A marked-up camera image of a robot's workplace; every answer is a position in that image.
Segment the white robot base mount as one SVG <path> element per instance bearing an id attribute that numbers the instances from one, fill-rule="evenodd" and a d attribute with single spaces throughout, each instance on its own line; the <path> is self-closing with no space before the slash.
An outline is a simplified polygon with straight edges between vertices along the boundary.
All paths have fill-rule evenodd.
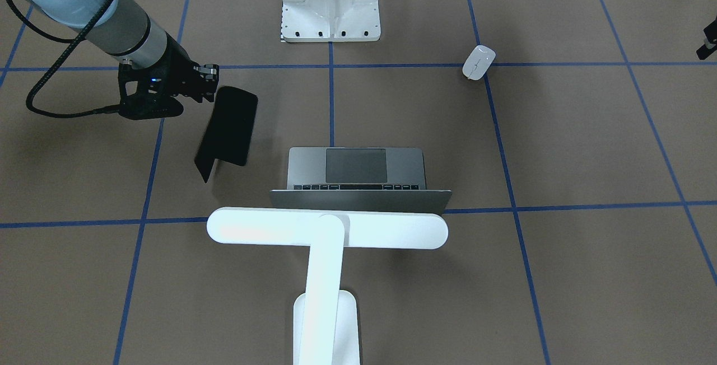
<path id="1" fill-rule="evenodd" d="M 381 38 L 379 0 L 282 0 L 284 42 L 373 42 Z"/>

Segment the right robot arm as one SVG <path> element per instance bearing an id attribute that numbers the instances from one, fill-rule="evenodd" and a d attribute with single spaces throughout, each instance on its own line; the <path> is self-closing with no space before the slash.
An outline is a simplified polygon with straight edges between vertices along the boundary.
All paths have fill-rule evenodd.
<path id="1" fill-rule="evenodd" d="M 182 114 L 178 96 L 214 102 L 218 66 L 200 65 L 134 0 L 5 0 L 26 27 L 66 49 L 26 95 L 38 115 L 81 118 L 118 114 L 130 120 Z M 119 102 L 78 113 L 55 113 L 34 105 L 38 93 L 84 41 L 117 59 Z"/>

